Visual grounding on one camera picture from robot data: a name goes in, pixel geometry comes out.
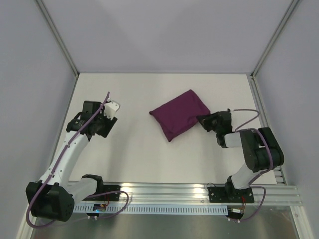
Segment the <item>purple cloth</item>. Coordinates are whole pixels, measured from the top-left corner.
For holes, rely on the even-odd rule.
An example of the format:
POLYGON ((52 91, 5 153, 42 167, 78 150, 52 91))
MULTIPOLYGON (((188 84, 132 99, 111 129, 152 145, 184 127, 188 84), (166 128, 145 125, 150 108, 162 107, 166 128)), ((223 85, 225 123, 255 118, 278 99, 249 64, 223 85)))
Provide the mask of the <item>purple cloth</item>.
POLYGON ((210 114, 199 96, 188 90, 149 112, 159 123, 166 139, 171 142, 198 123, 198 116, 210 114))

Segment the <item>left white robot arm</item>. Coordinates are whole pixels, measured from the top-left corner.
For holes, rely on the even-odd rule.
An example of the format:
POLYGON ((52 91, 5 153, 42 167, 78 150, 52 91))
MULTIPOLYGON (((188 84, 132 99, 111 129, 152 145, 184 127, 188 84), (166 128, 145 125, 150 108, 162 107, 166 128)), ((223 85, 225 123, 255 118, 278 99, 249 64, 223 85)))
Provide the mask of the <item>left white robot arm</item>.
POLYGON ((29 203, 26 217, 66 222, 76 204, 89 196, 98 200, 105 188, 101 176, 86 174, 69 186, 70 175, 84 148, 93 136, 106 138, 117 122, 120 104, 84 101, 82 111, 67 124, 63 144, 49 168, 37 182, 29 182, 26 196, 29 203))

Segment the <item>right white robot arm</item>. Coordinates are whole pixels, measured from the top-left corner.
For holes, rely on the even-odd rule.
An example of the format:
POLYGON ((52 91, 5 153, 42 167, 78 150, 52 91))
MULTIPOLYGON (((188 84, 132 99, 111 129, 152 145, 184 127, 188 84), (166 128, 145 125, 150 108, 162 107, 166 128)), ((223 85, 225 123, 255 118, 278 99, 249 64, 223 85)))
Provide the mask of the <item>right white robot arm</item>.
POLYGON ((260 176, 283 165, 284 154, 269 127, 241 129, 232 127, 232 113, 226 111, 196 117, 201 126, 216 134, 222 148, 239 148, 244 164, 227 178, 223 186, 207 187, 211 203, 254 203, 251 184, 260 176))

